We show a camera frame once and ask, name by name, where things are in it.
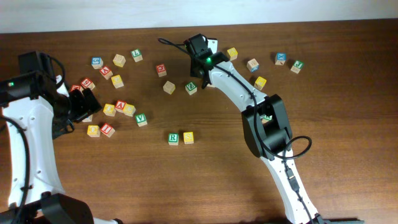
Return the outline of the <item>yellow S block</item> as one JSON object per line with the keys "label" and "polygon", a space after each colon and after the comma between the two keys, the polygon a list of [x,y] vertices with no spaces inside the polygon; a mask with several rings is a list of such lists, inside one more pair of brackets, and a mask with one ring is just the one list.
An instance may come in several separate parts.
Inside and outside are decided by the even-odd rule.
{"label": "yellow S block", "polygon": [[194,140],[194,133],[193,132],[184,132],[183,133],[183,141],[185,144],[193,144]]}

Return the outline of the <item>green r block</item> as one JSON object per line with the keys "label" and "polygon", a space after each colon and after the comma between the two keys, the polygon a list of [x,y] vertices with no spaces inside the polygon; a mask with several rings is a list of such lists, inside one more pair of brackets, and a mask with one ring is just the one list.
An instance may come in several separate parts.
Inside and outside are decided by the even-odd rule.
{"label": "green r block", "polygon": [[169,133],[168,144],[171,145],[171,146],[178,146],[178,144],[179,144],[179,135],[177,133]]}
{"label": "green r block", "polygon": [[272,119],[272,116],[264,116],[261,118],[262,122],[268,122]]}

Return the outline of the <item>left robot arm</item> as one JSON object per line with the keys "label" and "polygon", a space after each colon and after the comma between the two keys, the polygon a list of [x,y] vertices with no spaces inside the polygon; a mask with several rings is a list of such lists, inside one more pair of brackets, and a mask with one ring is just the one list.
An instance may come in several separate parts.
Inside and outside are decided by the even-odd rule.
{"label": "left robot arm", "polygon": [[57,59],[33,51],[18,56],[20,74],[1,82],[1,120],[9,133],[12,185],[1,223],[94,223],[89,206],[60,182],[53,140],[101,106],[90,89],[68,91]]}

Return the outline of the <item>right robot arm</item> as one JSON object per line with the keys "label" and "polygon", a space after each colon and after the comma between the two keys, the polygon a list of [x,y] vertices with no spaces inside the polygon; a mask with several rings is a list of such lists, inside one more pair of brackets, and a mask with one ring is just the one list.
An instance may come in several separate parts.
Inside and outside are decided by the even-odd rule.
{"label": "right robot arm", "polygon": [[267,166],[291,223],[323,223],[299,176],[292,151],[292,134],[284,103],[253,87],[221,52],[213,52],[201,34],[184,42],[191,58],[190,74],[221,90],[240,110],[245,142],[252,154]]}

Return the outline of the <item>blue H block lower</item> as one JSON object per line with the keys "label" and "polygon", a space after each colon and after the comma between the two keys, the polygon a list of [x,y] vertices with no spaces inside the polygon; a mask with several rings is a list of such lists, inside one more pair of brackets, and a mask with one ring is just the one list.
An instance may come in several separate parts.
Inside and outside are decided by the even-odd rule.
{"label": "blue H block lower", "polygon": [[87,118],[83,119],[82,122],[88,123],[88,122],[92,122],[92,120],[93,120],[93,115],[89,115]]}

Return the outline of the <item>red M block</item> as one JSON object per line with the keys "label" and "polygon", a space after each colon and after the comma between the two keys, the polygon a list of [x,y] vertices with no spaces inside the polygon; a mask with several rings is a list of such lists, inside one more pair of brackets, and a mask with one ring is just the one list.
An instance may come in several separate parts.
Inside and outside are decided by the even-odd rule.
{"label": "red M block", "polygon": [[73,90],[79,90],[79,91],[82,92],[83,91],[83,87],[80,86],[80,85],[72,85],[70,91],[73,91]]}

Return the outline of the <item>green Z block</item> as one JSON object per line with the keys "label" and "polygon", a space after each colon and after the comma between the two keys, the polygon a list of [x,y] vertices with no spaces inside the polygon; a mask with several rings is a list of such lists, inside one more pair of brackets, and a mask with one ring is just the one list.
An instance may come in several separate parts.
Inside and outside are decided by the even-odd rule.
{"label": "green Z block", "polygon": [[187,84],[185,85],[185,90],[187,91],[187,93],[188,93],[189,95],[193,95],[194,93],[197,92],[198,87],[197,87],[197,85],[196,85],[195,83],[189,82],[189,83],[187,83]]}

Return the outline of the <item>red 9 block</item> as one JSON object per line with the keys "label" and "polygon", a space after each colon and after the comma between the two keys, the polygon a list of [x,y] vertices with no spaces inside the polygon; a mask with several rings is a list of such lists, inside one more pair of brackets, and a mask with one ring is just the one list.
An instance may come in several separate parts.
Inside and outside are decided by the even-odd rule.
{"label": "red 9 block", "polygon": [[93,90],[95,88],[95,84],[89,78],[83,79],[81,81],[81,86],[84,89],[90,89],[90,90]]}

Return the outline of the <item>yellow block mid left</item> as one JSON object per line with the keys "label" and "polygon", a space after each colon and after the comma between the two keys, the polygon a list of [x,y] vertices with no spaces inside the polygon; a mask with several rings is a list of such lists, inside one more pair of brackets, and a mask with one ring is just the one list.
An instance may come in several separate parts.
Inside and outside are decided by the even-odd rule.
{"label": "yellow block mid left", "polygon": [[104,108],[103,108],[103,113],[106,115],[106,116],[112,116],[112,117],[114,117],[115,115],[116,115],[116,108],[115,108],[115,106],[114,105],[112,105],[112,104],[105,104],[104,105]]}

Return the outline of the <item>yellow block bottom left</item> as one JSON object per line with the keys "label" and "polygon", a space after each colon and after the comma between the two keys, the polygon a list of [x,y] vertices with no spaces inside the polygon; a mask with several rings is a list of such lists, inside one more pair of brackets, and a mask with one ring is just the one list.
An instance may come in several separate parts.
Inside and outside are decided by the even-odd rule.
{"label": "yellow block bottom left", "polygon": [[87,128],[87,135],[93,138],[100,137],[101,131],[98,125],[89,125]]}

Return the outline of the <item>plain wooden block centre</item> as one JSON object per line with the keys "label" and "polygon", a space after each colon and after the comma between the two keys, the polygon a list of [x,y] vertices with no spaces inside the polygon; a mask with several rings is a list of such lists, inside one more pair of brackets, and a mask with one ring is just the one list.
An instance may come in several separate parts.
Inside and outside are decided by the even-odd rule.
{"label": "plain wooden block centre", "polygon": [[175,91],[175,85],[170,81],[166,81],[163,86],[163,90],[171,95]]}

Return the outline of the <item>red I block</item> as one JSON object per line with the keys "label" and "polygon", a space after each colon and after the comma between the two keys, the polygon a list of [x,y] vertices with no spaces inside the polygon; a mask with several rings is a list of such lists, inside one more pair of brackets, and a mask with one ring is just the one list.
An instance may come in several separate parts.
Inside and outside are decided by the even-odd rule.
{"label": "red I block", "polygon": [[107,136],[109,138],[116,132],[116,130],[108,123],[104,123],[104,125],[101,127],[100,131],[102,134],[104,134],[105,136]]}

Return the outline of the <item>red A block lower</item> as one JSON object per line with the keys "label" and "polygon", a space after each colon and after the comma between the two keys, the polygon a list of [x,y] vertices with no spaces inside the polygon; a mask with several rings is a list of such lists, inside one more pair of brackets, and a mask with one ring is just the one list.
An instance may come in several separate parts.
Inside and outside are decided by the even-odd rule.
{"label": "red A block lower", "polygon": [[115,107],[115,110],[116,110],[117,112],[123,113],[126,104],[127,104],[127,103],[126,103],[125,101],[118,100],[118,101],[116,102],[115,106],[114,106],[114,107]]}

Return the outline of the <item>red a block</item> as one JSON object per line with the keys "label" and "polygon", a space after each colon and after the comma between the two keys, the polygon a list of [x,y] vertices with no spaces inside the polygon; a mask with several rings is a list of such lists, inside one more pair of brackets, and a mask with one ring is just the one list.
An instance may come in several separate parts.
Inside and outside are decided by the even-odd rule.
{"label": "red a block", "polygon": [[126,103],[125,101],[118,100],[118,101],[116,102],[115,106],[114,106],[114,107],[115,107],[115,110],[116,110],[117,112],[123,113],[126,104],[127,104],[127,103]]}
{"label": "red a block", "polygon": [[108,66],[102,67],[99,72],[106,80],[109,80],[113,76],[113,72]]}

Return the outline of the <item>red Q block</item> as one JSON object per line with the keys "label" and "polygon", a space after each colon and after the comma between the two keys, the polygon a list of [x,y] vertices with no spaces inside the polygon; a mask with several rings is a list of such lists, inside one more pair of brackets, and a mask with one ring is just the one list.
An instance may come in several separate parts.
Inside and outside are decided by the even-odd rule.
{"label": "red Q block", "polygon": [[167,70],[164,64],[157,65],[156,71],[159,77],[164,77],[167,75]]}

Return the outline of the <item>yellow block top right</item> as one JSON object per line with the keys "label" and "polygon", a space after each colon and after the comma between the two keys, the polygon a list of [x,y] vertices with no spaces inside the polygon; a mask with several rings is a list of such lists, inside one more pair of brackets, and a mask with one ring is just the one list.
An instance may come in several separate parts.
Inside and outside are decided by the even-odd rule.
{"label": "yellow block top right", "polygon": [[227,57],[229,58],[230,61],[233,61],[233,60],[237,59],[237,57],[238,57],[237,50],[234,47],[228,49],[227,50]]}

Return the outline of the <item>red A block upper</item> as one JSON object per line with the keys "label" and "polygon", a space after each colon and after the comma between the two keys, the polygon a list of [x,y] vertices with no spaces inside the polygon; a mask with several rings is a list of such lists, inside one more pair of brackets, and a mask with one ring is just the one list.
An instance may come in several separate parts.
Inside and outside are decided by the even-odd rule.
{"label": "red A block upper", "polygon": [[99,72],[106,80],[109,80],[113,76],[113,72],[108,66],[102,67]]}

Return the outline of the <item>yellow block upper left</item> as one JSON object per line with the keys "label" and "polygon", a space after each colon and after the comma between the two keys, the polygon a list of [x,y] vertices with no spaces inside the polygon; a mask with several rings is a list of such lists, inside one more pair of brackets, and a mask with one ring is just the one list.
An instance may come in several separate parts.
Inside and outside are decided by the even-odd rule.
{"label": "yellow block upper left", "polygon": [[123,80],[120,75],[112,76],[111,81],[115,88],[121,88],[124,86]]}

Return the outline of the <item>blue 5 block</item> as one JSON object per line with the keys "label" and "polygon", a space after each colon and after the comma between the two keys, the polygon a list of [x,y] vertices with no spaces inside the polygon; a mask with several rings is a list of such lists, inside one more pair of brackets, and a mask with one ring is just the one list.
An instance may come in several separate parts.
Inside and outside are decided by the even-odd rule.
{"label": "blue 5 block", "polygon": [[91,66],[96,70],[103,68],[102,58],[101,57],[92,57],[91,58]]}

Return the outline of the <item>yellow block beside A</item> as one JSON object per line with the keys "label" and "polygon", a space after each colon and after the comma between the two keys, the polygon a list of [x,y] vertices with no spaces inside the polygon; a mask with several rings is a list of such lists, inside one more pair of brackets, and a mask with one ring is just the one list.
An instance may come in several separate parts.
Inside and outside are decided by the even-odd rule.
{"label": "yellow block beside A", "polygon": [[136,112],[136,107],[134,105],[126,104],[123,108],[123,113],[126,116],[133,117],[134,113]]}

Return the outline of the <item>wooden block blue side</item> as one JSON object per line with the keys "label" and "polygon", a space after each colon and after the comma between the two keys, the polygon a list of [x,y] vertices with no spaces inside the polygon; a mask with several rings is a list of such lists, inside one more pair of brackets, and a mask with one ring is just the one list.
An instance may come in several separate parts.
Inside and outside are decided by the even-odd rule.
{"label": "wooden block blue side", "polygon": [[259,63],[253,58],[247,62],[246,66],[250,72],[255,72],[259,68]]}

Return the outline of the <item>plain wooden block top-left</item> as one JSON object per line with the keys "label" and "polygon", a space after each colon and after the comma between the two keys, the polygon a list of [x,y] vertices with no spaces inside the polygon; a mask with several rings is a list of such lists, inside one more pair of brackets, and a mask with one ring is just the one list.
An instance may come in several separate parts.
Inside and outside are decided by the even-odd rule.
{"label": "plain wooden block top-left", "polygon": [[123,55],[116,54],[113,58],[113,63],[115,64],[115,66],[123,67],[126,63],[126,59]]}

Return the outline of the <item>green V block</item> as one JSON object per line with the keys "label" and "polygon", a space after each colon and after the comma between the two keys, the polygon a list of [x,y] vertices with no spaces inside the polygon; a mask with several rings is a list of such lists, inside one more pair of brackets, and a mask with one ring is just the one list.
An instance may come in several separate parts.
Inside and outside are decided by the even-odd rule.
{"label": "green V block", "polygon": [[147,118],[144,113],[135,115],[135,120],[139,127],[147,125]]}

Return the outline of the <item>green L block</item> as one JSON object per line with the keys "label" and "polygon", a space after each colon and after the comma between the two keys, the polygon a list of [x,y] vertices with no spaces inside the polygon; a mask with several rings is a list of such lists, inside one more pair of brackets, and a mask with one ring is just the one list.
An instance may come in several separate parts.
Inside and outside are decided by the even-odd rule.
{"label": "green L block", "polygon": [[133,57],[133,60],[135,62],[140,62],[141,60],[143,60],[141,51],[139,49],[135,49],[131,51],[131,55]]}

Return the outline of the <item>blue X block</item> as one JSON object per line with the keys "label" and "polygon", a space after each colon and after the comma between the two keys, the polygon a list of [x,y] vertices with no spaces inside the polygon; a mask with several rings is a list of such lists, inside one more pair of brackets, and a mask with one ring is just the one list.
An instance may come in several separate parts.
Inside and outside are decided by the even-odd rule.
{"label": "blue X block", "polygon": [[283,52],[277,52],[275,55],[275,64],[276,65],[284,65],[284,63],[287,60],[286,53]]}

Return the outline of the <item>green J block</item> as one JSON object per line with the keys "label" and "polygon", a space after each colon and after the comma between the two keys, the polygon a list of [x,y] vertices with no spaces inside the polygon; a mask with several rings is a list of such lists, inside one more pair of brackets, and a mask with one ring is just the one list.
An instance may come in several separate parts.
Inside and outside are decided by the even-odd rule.
{"label": "green J block", "polygon": [[303,68],[303,66],[304,66],[304,63],[303,63],[302,61],[296,60],[296,61],[293,63],[293,65],[292,65],[292,67],[291,67],[290,70],[291,70],[292,72],[298,74],[298,73],[301,71],[301,69]]}

